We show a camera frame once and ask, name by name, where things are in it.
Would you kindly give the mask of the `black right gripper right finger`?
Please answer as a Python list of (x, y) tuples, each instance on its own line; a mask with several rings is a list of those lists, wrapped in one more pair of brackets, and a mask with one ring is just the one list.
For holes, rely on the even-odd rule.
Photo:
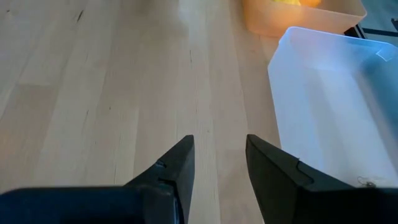
[(352, 186), (271, 143), (246, 138), (249, 178), (265, 224), (336, 224), (349, 220)]

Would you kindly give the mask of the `clear plastic bin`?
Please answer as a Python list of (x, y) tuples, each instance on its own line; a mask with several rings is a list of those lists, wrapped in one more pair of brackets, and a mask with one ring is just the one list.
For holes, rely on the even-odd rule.
[(290, 27), (268, 76), (285, 152), (355, 187), (398, 188), (398, 47)]

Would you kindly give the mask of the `orange plastic bin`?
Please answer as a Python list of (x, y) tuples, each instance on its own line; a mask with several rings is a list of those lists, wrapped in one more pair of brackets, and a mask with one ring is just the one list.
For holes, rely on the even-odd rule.
[(281, 37), (289, 27), (343, 34), (367, 15), (362, 0), (322, 0), (307, 7), (299, 0), (242, 0), (246, 27), (255, 34)]

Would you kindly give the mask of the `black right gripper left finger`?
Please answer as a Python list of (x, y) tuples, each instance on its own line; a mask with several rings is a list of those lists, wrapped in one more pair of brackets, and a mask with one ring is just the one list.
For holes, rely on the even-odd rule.
[(195, 179), (195, 142), (186, 135), (126, 184), (139, 192), (142, 211), (134, 224), (187, 224)]

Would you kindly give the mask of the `black aluminium frame crossbar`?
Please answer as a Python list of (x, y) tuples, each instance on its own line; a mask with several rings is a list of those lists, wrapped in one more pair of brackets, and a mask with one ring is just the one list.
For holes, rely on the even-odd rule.
[(366, 34), (381, 35), (385, 37), (398, 37), (398, 19), (391, 19), (391, 23), (396, 29), (396, 32), (378, 29), (361, 28), (358, 24), (344, 32), (345, 36), (365, 39)]

